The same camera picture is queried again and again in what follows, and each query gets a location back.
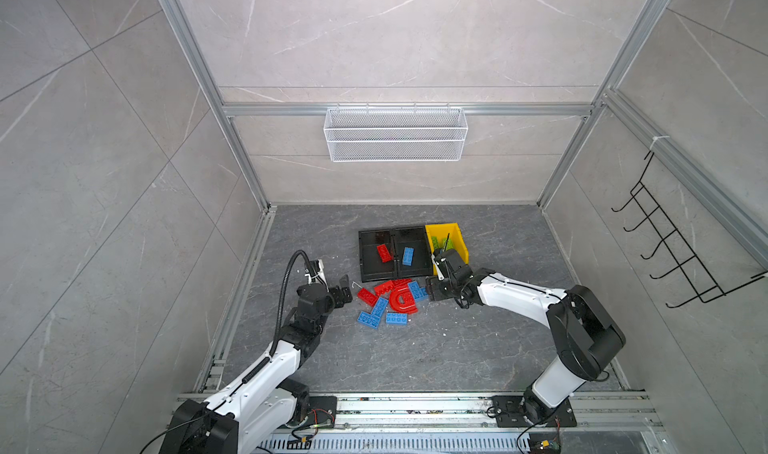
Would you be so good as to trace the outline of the blue square lego brick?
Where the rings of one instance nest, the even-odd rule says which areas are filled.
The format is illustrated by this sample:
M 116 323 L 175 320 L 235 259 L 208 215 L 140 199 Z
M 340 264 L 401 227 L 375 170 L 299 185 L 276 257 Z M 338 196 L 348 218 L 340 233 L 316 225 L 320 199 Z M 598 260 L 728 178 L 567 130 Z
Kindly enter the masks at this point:
M 421 302 L 428 299 L 427 291 L 418 281 L 412 281 L 407 284 L 410 294 L 415 302 Z

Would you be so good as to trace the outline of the red lego brick bottom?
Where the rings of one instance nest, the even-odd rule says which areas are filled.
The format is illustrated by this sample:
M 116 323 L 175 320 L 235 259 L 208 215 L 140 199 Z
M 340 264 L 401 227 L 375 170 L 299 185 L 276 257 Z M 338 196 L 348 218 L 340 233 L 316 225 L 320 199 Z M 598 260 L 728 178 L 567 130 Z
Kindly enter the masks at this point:
M 386 263 L 389 263 L 389 262 L 393 261 L 393 256 L 390 253 L 389 248 L 388 248 L 388 246 L 386 244 L 379 244 L 376 247 L 376 250 L 377 250 L 379 259 L 380 259 L 380 261 L 383 264 L 386 264 Z

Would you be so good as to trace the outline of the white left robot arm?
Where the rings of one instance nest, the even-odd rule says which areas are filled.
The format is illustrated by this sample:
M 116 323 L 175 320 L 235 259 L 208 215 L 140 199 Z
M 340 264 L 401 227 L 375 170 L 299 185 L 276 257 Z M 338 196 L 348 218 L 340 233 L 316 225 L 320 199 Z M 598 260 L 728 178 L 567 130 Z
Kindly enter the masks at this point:
M 319 275 L 297 289 L 278 339 L 234 381 L 201 402 L 184 401 L 162 435 L 161 453 L 251 453 L 278 427 L 308 414 L 309 389 L 291 376 L 320 343 L 329 315 L 352 301 L 349 277 Z

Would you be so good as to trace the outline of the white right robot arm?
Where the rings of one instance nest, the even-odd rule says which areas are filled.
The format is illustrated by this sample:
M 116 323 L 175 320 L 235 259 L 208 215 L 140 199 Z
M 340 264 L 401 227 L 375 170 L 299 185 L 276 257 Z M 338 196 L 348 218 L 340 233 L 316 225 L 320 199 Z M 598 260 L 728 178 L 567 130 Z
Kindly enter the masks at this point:
M 509 278 L 491 269 L 474 271 L 460 254 L 443 245 L 433 250 L 438 274 L 427 279 L 432 300 L 451 299 L 462 308 L 490 306 L 510 311 L 549 329 L 555 359 L 526 388 L 519 406 L 495 407 L 494 416 L 520 414 L 541 425 L 584 383 L 595 382 L 626 345 L 626 336 L 587 287 L 551 289 Z

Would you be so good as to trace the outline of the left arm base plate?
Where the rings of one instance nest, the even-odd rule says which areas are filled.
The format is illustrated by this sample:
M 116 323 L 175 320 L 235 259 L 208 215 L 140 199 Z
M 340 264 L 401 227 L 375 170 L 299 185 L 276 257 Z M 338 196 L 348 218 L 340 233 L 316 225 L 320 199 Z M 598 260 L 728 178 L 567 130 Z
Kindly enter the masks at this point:
M 286 423 L 292 429 L 307 427 L 320 429 L 334 427 L 337 414 L 338 397 L 332 395 L 311 395 L 297 400 L 294 412 Z

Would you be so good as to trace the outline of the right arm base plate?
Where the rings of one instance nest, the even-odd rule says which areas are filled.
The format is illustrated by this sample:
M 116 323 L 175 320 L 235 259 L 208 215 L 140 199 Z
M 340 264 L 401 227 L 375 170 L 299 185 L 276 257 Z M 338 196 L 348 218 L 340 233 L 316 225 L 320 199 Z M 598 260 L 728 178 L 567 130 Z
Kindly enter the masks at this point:
M 549 407 L 533 395 L 493 396 L 486 416 L 494 419 L 500 428 L 577 426 L 569 398 L 556 407 Z

